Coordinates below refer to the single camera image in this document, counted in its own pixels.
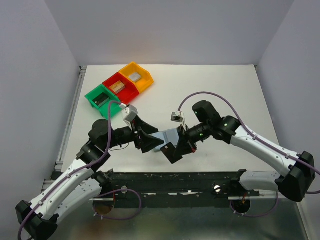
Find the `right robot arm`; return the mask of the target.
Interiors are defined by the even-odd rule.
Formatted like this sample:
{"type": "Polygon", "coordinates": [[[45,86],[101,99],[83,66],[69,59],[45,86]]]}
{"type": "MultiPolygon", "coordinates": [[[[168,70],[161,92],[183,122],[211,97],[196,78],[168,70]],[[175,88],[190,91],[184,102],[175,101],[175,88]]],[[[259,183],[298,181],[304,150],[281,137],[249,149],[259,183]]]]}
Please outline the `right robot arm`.
{"type": "Polygon", "coordinates": [[[307,151],[301,154],[285,149],[256,134],[233,116],[221,117],[213,105],[202,100],[192,107],[199,124],[177,129],[178,143],[167,143],[160,150],[171,164],[184,155],[195,153],[197,142],[209,137],[233,145],[267,163],[273,171],[241,170],[230,183],[230,191],[241,196],[251,190],[267,190],[281,193],[287,199],[301,202],[313,183],[314,157],[307,151]]]}

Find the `dark credit card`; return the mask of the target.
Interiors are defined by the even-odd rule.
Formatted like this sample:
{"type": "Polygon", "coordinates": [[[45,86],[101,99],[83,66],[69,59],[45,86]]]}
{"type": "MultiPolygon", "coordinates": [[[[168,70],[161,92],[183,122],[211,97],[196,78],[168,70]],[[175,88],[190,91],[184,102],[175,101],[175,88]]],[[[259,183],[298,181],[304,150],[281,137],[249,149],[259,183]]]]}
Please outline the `dark credit card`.
{"type": "Polygon", "coordinates": [[[175,164],[183,158],[182,155],[177,152],[176,147],[171,142],[161,147],[160,150],[171,164],[175,164]]]}

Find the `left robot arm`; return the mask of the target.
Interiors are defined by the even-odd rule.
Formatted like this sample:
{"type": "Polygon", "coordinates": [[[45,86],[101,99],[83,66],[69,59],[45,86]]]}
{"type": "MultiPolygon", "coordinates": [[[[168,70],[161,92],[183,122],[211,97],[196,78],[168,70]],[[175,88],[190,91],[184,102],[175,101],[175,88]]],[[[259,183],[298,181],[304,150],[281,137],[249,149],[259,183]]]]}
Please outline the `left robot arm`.
{"type": "Polygon", "coordinates": [[[154,137],[158,129],[138,116],[126,117],[129,126],[112,129],[111,122],[94,122],[88,142],[80,149],[68,169],[45,191],[31,201],[22,200],[16,207],[22,238],[26,230],[34,240],[48,240],[58,224],[75,208],[90,198],[107,197],[111,191],[107,176],[99,169],[111,157],[109,149],[133,142],[142,153],[164,144],[154,137]]]}

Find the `green card holder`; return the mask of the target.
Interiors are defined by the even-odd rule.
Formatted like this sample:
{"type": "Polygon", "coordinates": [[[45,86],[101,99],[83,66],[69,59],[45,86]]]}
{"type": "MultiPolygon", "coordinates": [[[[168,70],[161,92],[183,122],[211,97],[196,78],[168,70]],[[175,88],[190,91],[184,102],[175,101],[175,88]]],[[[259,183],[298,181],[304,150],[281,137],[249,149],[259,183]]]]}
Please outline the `green card holder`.
{"type": "Polygon", "coordinates": [[[178,134],[178,130],[176,128],[168,129],[165,131],[159,131],[159,132],[151,134],[151,136],[164,141],[163,144],[161,144],[153,149],[153,151],[155,153],[160,152],[161,148],[164,147],[168,143],[172,143],[173,146],[176,147],[178,144],[178,141],[179,141],[179,134],[178,134]]]}

